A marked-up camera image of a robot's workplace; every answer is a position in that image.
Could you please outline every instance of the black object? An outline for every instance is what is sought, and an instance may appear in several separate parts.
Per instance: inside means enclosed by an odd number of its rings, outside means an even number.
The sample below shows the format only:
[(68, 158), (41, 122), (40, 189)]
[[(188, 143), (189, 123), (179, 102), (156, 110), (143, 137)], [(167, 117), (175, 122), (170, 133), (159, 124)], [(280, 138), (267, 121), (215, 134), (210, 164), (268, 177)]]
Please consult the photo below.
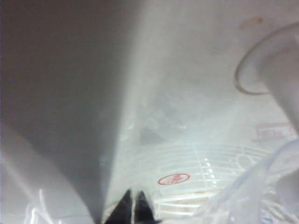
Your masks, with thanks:
[(137, 197), (135, 206), (135, 223), (141, 221), (153, 221), (154, 216), (150, 209), (149, 203), (146, 200), (144, 192), (141, 191)]
[[(132, 198), (131, 190), (127, 190), (116, 208), (111, 213), (105, 224), (130, 224), (132, 218)], [(144, 192), (138, 194), (135, 205), (134, 223), (138, 224), (157, 224)]]
[(127, 190), (121, 201), (111, 213), (105, 224), (131, 224), (132, 198), (131, 190)]

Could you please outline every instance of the red label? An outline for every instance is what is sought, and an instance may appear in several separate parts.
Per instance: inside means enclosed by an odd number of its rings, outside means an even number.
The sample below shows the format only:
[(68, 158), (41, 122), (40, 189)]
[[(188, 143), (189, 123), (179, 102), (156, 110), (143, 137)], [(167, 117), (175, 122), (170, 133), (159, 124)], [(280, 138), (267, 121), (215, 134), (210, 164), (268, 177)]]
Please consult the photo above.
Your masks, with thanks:
[(158, 180), (158, 184), (160, 185), (172, 185), (181, 182), (185, 182), (190, 178), (189, 174), (171, 174), (165, 177), (162, 177)]

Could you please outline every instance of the red sticker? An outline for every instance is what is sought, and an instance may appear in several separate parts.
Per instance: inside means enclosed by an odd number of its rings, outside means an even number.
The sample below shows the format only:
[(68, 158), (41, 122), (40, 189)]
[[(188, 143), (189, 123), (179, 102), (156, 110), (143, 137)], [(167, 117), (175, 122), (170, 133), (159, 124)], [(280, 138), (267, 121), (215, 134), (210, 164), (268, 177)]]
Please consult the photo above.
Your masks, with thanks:
[(295, 131), (290, 122), (264, 123), (256, 126), (257, 139), (252, 142), (262, 142), (286, 136), (292, 136)]
[(158, 184), (160, 185), (172, 185), (181, 182), (185, 182), (190, 178), (189, 174), (171, 174), (165, 177), (162, 177), (158, 180)]

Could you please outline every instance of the brown stain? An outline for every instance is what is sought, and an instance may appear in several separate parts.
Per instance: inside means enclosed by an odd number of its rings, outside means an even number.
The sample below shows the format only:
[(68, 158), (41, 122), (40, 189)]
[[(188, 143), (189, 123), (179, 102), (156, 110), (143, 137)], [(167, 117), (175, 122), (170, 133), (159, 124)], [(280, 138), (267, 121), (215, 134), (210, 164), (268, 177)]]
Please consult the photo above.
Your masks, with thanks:
[(263, 22), (263, 18), (262, 17), (253, 17), (251, 19), (247, 19), (247, 20), (244, 20), (239, 28), (240, 29), (249, 29), (249, 28), (252, 28), (256, 25), (259, 25)]

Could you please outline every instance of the plastic bag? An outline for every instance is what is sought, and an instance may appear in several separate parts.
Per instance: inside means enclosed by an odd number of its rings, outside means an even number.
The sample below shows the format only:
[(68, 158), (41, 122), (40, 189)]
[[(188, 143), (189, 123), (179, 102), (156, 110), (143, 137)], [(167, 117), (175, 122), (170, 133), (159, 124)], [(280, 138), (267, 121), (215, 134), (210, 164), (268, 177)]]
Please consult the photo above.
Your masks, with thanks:
[(195, 216), (168, 223), (299, 223), (299, 140), (292, 141), (245, 172), (203, 204)]

